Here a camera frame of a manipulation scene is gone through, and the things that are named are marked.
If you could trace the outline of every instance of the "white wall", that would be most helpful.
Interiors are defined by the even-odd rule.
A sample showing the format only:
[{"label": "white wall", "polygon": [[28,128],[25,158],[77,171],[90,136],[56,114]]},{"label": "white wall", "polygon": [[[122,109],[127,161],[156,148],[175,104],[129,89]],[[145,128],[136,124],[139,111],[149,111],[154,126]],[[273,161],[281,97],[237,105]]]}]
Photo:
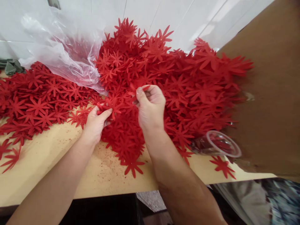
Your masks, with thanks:
[{"label": "white wall", "polygon": [[[168,45],[189,51],[201,37],[212,48],[221,48],[273,0],[59,0],[61,9],[79,17],[93,16],[114,31],[118,18],[154,34],[170,25],[174,33]],[[33,39],[22,28],[25,12],[48,10],[47,0],[1,0],[0,58],[27,58]]]}]

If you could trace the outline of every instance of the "fingernail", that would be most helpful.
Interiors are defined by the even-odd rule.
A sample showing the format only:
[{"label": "fingernail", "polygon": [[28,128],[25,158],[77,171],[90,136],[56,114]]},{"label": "fingernail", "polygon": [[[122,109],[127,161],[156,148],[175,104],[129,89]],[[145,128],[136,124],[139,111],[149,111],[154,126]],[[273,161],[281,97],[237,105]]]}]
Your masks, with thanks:
[{"label": "fingernail", "polygon": [[142,91],[143,91],[143,89],[142,89],[141,87],[139,87],[139,88],[137,89],[137,94],[141,93]]}]

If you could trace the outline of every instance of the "pile of red felt flowers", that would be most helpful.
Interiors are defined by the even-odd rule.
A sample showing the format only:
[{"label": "pile of red felt flowers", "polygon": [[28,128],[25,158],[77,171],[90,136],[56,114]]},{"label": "pile of red felt flowers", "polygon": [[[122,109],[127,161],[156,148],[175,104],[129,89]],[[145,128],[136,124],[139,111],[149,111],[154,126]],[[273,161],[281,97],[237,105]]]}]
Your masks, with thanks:
[{"label": "pile of red felt flowers", "polygon": [[[49,130],[52,124],[64,123],[68,118],[83,127],[90,111],[86,106],[89,102],[96,104],[99,99],[96,91],[51,73],[39,62],[33,64],[26,74],[16,73],[11,78],[0,80],[0,118],[8,117],[0,127],[0,134],[13,132],[0,144],[0,160],[4,153],[13,153],[4,156],[9,159],[1,165],[7,165],[4,172],[19,159],[26,139],[32,140],[34,135]],[[69,116],[74,107],[79,107],[79,110]],[[20,143],[19,151],[10,148],[11,144],[17,143]]]},{"label": "pile of red felt flowers", "polygon": [[[102,141],[108,142],[107,148],[112,146],[120,164],[127,166],[125,174],[130,170],[134,177],[135,171],[143,173],[139,166],[144,163],[138,158],[145,141],[138,109],[132,104],[132,94],[143,85],[155,84],[162,89],[167,101],[165,130],[187,163],[192,153],[186,148],[190,148],[193,138],[231,125],[228,110],[241,100],[234,76],[245,76],[252,63],[241,57],[218,58],[201,39],[195,41],[189,54],[179,49],[169,52],[171,48],[165,44],[171,41],[172,32],[168,27],[149,37],[132,23],[119,20],[114,37],[107,36],[95,62],[100,82],[108,91],[104,100],[94,90],[51,73],[39,62],[26,74],[0,80],[0,118],[8,117],[0,134],[14,132],[10,139],[13,144],[20,143],[19,151],[10,149],[10,139],[0,144],[0,160],[3,154],[8,159],[1,165],[8,166],[5,171],[19,159],[24,140],[31,140],[52,124],[71,118],[83,129],[91,110],[86,107],[91,103],[101,111],[113,109],[114,122],[104,128]],[[69,115],[78,106],[80,109]]]},{"label": "pile of red felt flowers", "polygon": [[188,163],[193,138],[209,130],[231,126],[228,109],[241,99],[240,88],[234,76],[245,76],[252,62],[237,57],[229,59],[224,54],[216,56],[209,45],[197,39],[195,48],[186,54],[182,50],[170,51],[165,44],[172,32],[159,30],[153,37],[128,22],[119,20],[114,37],[100,49],[96,67],[108,98],[103,105],[113,108],[114,120],[105,127],[102,140],[112,146],[125,174],[132,170],[143,173],[137,161],[145,143],[138,124],[138,109],[132,105],[132,91],[137,87],[158,85],[166,97],[164,127],[181,156]]}]

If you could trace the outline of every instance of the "person's left hand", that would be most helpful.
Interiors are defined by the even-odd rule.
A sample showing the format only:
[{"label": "person's left hand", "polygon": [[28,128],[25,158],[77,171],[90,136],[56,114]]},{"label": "person's left hand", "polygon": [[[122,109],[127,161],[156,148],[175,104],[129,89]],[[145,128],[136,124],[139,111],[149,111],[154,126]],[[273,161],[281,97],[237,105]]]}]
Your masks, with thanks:
[{"label": "person's left hand", "polygon": [[99,143],[103,128],[110,125],[111,122],[107,121],[107,118],[113,111],[113,109],[108,109],[98,116],[98,110],[98,106],[95,106],[89,113],[87,117],[87,124],[81,134],[82,139],[94,145]]}]

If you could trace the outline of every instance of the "forearm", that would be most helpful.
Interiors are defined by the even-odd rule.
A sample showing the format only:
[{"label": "forearm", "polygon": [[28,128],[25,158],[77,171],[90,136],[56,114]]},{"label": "forearm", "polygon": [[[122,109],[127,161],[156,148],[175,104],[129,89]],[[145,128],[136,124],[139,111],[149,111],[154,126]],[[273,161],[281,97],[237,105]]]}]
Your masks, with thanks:
[{"label": "forearm", "polygon": [[94,147],[83,139],[77,140],[28,194],[7,224],[59,224],[73,200]]},{"label": "forearm", "polygon": [[175,224],[226,224],[205,184],[165,131],[144,133],[159,191]]}]

